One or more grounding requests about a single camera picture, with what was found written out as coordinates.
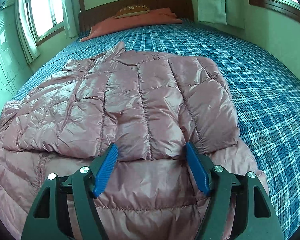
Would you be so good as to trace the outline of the pink quilted down jacket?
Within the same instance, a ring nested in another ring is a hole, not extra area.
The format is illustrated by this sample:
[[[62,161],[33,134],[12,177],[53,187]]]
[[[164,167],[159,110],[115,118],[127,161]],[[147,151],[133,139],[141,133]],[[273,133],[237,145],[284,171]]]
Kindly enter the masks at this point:
[[[208,198],[183,146],[234,174],[266,175],[239,137],[227,81],[207,57],[127,51],[63,69],[0,116],[0,220],[19,239],[47,175],[67,176],[114,143],[119,156],[95,207],[110,239],[192,239]]]

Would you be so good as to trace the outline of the blue plaid bed sheet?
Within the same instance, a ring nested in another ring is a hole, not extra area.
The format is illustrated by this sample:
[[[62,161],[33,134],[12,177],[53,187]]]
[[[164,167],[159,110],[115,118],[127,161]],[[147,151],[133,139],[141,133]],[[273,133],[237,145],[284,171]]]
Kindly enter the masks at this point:
[[[227,81],[237,111],[239,137],[266,175],[284,239],[300,226],[300,81],[265,50],[201,24],[152,25],[72,42],[38,69],[18,101],[70,60],[104,53],[119,42],[127,51],[207,57]]]

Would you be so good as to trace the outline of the white patterned wardrobe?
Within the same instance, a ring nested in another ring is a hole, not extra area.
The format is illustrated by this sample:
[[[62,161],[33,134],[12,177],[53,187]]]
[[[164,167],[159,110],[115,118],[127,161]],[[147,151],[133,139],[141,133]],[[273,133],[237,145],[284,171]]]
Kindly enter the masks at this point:
[[[17,33],[15,6],[9,5],[0,12],[0,115],[32,74]]]

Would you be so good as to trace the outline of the white left window curtain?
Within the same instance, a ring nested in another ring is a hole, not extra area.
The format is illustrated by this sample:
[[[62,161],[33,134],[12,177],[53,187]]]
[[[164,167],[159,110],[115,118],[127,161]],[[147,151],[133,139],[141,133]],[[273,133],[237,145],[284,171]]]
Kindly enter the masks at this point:
[[[27,64],[31,64],[40,55],[34,35],[27,18],[26,1],[15,0],[15,20],[21,48]]]

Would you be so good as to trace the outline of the orange red pillow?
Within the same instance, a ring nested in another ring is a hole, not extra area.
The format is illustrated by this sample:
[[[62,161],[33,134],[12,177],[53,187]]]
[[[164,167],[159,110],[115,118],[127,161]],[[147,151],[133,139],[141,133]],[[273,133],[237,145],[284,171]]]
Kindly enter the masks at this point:
[[[181,19],[177,18],[175,13],[171,12],[170,8],[150,10],[146,14],[137,16],[123,18],[110,17],[94,25],[90,29],[89,35],[81,38],[80,42],[137,27],[161,24],[181,24],[182,22]]]

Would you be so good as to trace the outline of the white curtain beside headboard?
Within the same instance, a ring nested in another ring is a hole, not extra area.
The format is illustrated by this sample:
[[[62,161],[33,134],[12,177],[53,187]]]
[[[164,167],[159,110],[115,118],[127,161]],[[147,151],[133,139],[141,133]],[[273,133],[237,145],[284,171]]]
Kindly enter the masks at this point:
[[[244,0],[198,0],[198,20],[243,29]]]

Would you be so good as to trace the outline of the brown embroidered cushion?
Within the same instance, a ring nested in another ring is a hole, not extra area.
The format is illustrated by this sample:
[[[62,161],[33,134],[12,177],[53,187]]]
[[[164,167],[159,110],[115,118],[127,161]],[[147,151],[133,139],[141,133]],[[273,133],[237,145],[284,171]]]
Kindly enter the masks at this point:
[[[120,9],[114,16],[115,19],[147,14],[150,8],[144,4],[135,4]]]

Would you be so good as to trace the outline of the dark wooden headboard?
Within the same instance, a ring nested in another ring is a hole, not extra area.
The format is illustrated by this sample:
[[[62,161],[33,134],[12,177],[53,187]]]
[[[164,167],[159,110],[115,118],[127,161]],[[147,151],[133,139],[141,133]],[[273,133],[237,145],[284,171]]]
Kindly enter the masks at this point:
[[[141,9],[170,8],[179,18],[194,21],[192,0],[119,0],[80,12],[79,31],[89,31],[98,22],[116,15],[129,14]]]

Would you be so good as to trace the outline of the left window with frame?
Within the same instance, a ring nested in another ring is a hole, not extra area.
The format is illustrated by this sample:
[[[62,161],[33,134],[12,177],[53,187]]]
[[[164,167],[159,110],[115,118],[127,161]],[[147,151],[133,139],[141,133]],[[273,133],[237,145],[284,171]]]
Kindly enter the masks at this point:
[[[62,0],[25,0],[25,5],[37,45],[64,30]]]

